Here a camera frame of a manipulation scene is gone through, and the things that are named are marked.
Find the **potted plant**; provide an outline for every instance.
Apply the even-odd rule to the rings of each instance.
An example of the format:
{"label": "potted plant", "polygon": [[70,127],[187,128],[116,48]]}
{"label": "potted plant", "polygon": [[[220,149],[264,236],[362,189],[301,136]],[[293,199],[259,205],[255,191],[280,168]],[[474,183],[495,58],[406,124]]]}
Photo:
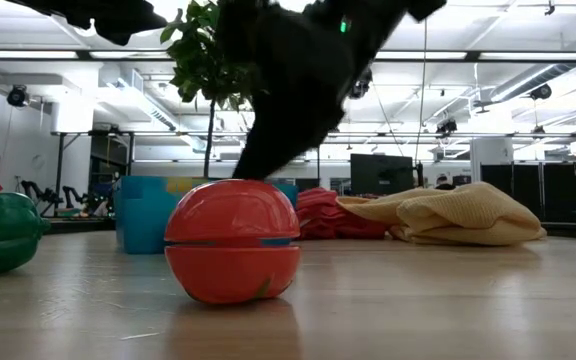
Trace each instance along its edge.
{"label": "potted plant", "polygon": [[212,150],[212,133],[215,121],[215,106],[239,111],[250,99],[249,68],[226,61],[223,51],[217,46],[215,33],[219,20],[219,6],[207,1],[201,5],[192,0],[186,9],[179,9],[175,20],[161,33],[161,42],[171,39],[175,31],[182,36],[166,50],[175,61],[174,78],[170,84],[178,88],[182,102],[190,103],[201,91],[210,101],[208,140],[204,159],[204,177],[209,177],[209,161]]}

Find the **air duct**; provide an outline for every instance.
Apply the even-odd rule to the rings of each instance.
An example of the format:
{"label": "air duct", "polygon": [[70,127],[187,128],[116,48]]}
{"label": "air duct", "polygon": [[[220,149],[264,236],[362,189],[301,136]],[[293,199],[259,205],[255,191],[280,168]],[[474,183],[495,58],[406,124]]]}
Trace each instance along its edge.
{"label": "air duct", "polygon": [[[576,50],[576,41],[566,48],[567,51]],[[539,86],[546,84],[565,73],[576,68],[576,64],[553,64],[536,65],[524,71],[510,81],[492,89],[481,89],[481,101],[476,102],[477,106],[492,105],[511,100],[522,94],[526,94]],[[428,120],[455,116],[457,112],[469,107],[478,89],[471,89],[464,92],[460,97],[448,103],[443,108],[437,110]]]}
{"label": "air duct", "polygon": [[[566,51],[576,51],[576,41],[568,46]],[[546,84],[565,73],[576,69],[576,64],[536,65],[519,76],[496,87],[490,94],[489,102],[483,105],[496,104],[511,100],[519,95],[528,93],[541,85]]]}
{"label": "air duct", "polygon": [[[176,124],[176,117],[166,111],[159,101],[145,91],[143,77],[135,69],[124,71],[117,64],[105,64],[99,71],[99,82],[100,86],[114,87],[124,92],[132,99],[133,104],[149,118],[164,124],[170,131],[196,130]],[[195,153],[206,151],[206,142],[197,136],[182,135],[181,139],[190,145]]]}

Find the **beige cloth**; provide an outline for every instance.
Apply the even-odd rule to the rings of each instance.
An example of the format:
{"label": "beige cloth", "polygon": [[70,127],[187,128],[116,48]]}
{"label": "beige cloth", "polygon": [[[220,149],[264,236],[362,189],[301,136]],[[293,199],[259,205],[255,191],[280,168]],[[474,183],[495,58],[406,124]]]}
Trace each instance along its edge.
{"label": "beige cloth", "polygon": [[452,191],[413,189],[379,199],[338,197],[346,210],[423,244],[514,245],[546,236],[525,206],[487,183]]}

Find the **red ball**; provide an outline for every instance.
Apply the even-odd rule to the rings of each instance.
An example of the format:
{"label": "red ball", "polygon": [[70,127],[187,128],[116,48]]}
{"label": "red ball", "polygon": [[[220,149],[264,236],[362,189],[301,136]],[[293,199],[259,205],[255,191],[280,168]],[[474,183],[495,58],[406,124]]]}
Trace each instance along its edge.
{"label": "red ball", "polygon": [[196,300],[271,298],[297,271],[300,249],[287,246],[297,237],[299,221],[281,191],[259,181],[221,180],[179,202],[166,228],[166,241],[175,243],[166,247],[166,259]]}
{"label": "red ball", "polygon": [[260,239],[295,239],[299,220],[290,200],[260,181],[221,180],[191,190],[168,221],[165,240],[260,246]]}

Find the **blue bin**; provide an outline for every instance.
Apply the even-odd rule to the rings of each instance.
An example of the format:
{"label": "blue bin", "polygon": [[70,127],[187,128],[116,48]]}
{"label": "blue bin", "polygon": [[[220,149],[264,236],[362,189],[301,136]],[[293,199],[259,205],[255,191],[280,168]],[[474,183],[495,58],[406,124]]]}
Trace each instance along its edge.
{"label": "blue bin", "polygon": [[[124,176],[116,184],[117,242],[127,254],[162,254],[170,214],[192,188],[210,180],[190,177]],[[293,207],[297,187],[276,185]]]}

